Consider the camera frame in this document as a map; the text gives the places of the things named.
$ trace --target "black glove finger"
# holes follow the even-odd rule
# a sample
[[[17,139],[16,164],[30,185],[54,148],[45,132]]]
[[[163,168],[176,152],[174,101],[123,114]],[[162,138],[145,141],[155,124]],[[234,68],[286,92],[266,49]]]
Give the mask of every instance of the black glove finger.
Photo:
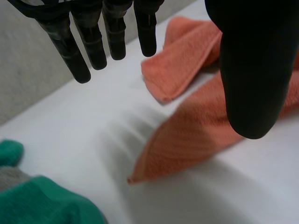
[[[126,56],[124,15],[131,7],[133,0],[104,0],[103,17],[111,57],[121,60]]]
[[[102,35],[98,26],[102,0],[93,0],[92,4],[87,3],[87,1],[71,1],[71,13],[92,67],[101,70],[107,66]]]
[[[208,12],[223,31],[220,65],[228,119],[240,135],[261,138],[275,124],[288,90],[299,44],[299,4],[260,4],[256,10],[250,5],[236,9],[241,13],[235,18],[215,9],[220,7]]]
[[[90,71],[71,33],[69,15],[52,21],[38,20],[38,23],[48,33],[77,82],[87,83],[91,79]]]
[[[156,53],[156,15],[164,0],[135,0],[134,11],[137,21],[138,37],[144,56]]]

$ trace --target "towel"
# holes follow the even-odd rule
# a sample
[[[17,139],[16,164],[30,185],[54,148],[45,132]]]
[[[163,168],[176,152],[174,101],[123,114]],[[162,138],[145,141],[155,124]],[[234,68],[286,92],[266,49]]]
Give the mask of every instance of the towel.
[[[179,96],[200,68],[219,57],[221,32],[210,21],[176,17],[169,23],[164,49],[142,63],[151,94],[168,102]],[[280,118],[299,107],[299,56]],[[129,183],[158,179],[206,161],[243,137],[231,127],[220,72],[190,95],[152,135]]]
[[[88,199],[44,176],[0,193],[1,224],[107,224]]]
[[[0,142],[0,166],[15,166],[22,157],[23,145],[13,140]]]

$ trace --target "black object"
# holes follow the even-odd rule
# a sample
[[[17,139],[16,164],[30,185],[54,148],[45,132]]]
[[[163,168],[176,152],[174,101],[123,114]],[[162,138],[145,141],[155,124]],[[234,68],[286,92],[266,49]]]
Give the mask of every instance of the black object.
[[[206,0],[223,32],[220,70],[231,126],[258,139],[275,124],[299,45],[299,1]]]
[[[137,21],[138,37],[144,56],[156,53],[156,12],[164,0],[135,0],[134,11]]]
[[[106,55],[103,48],[102,35],[98,26],[102,10],[102,0],[98,0],[98,5],[92,8],[83,8],[82,5],[71,5],[71,14],[82,42],[87,52],[92,67],[101,70],[107,66]]]
[[[107,66],[102,35],[98,26],[103,12],[111,57],[126,56],[124,15],[133,0],[8,0],[25,16],[34,18],[48,33],[61,57],[79,83],[91,79],[90,71],[70,30],[69,12],[81,36],[94,69]],[[135,0],[134,9],[142,52],[152,56],[156,52],[156,16],[164,0]]]
[[[133,0],[104,0],[103,17],[111,57],[121,60],[126,56],[124,15],[131,7]]]
[[[74,78],[79,83],[87,83],[91,79],[90,71],[71,33],[69,15],[57,20],[37,21],[48,33]]]

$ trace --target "black rubber tip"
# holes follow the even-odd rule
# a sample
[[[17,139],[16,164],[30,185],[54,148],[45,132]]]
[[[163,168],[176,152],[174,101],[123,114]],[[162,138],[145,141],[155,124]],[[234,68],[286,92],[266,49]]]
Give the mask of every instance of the black rubber tip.
[[[157,51],[156,27],[139,27],[138,36],[142,54],[146,57],[153,56]]]
[[[78,52],[72,57],[64,58],[64,61],[78,83],[84,84],[90,81],[91,74],[81,53]]]
[[[90,63],[95,70],[101,70],[107,66],[106,54],[103,49],[102,40],[96,43],[84,43]]]
[[[122,60],[126,56],[126,44],[125,42],[110,42],[109,43],[111,57],[116,60]]]

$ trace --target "gray fabric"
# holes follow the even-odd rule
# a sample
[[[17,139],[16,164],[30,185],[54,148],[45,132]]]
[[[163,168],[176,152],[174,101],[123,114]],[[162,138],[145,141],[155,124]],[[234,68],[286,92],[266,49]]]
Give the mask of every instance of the gray fabric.
[[[15,167],[0,168],[0,192],[30,180],[30,176]]]

